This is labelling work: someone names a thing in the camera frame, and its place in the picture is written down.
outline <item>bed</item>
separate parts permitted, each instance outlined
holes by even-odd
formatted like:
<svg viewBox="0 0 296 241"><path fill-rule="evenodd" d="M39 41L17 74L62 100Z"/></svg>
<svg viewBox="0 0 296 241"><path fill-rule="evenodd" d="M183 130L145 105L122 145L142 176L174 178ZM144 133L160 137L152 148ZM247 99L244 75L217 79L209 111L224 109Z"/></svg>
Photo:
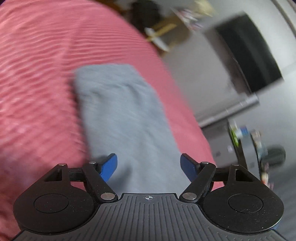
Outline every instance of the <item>bed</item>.
<svg viewBox="0 0 296 241"><path fill-rule="evenodd" d="M19 231L12 205L20 193L57 163L88 158L71 85L80 66L134 66L163 104L180 152L214 163L156 51L117 13L86 0L6 0L0 23L1 241Z"/></svg>

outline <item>folded gray fabric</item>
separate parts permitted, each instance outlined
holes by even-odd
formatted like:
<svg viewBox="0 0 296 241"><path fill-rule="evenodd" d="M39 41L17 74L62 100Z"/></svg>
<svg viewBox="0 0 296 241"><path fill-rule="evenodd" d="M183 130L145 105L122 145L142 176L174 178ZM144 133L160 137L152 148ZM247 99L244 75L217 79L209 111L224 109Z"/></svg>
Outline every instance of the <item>folded gray fabric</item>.
<svg viewBox="0 0 296 241"><path fill-rule="evenodd" d="M153 88L130 65L77 70L76 92L91 156L115 153L108 181L117 193L177 193L190 184Z"/></svg>

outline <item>pink fabric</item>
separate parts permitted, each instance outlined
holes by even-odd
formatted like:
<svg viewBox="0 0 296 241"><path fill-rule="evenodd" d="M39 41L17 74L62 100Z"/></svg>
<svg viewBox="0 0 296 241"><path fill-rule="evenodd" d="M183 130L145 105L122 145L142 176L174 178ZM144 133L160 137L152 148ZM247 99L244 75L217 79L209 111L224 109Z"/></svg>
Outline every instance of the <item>pink fabric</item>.
<svg viewBox="0 0 296 241"><path fill-rule="evenodd" d="M181 152L213 162L209 145L153 47L120 16L86 0L0 6L0 240L17 234L12 204L57 163L86 158L72 94L83 65L133 65L156 90Z"/></svg>

